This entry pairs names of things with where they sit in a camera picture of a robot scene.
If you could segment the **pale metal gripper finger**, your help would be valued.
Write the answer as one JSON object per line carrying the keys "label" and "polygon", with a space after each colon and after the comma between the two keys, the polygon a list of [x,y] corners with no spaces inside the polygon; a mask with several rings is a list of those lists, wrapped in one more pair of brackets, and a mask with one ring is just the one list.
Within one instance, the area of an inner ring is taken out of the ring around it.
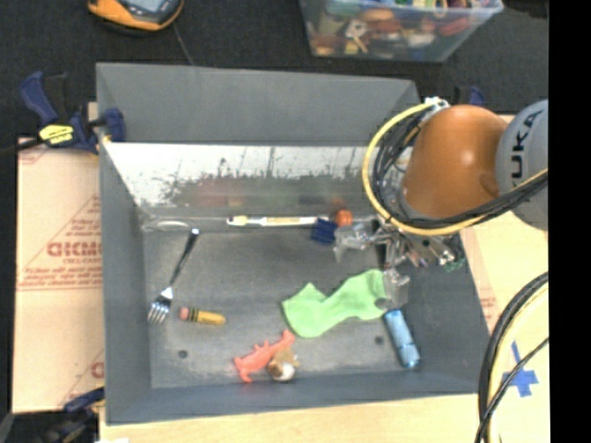
{"label": "pale metal gripper finger", "polygon": [[383,272],[382,282],[385,296],[375,301],[378,308],[403,308],[408,302],[410,278],[396,268]]}
{"label": "pale metal gripper finger", "polygon": [[348,250],[367,250],[377,242],[376,230],[369,223],[354,222],[351,225],[338,227],[334,232],[332,251],[336,261],[341,261]]}

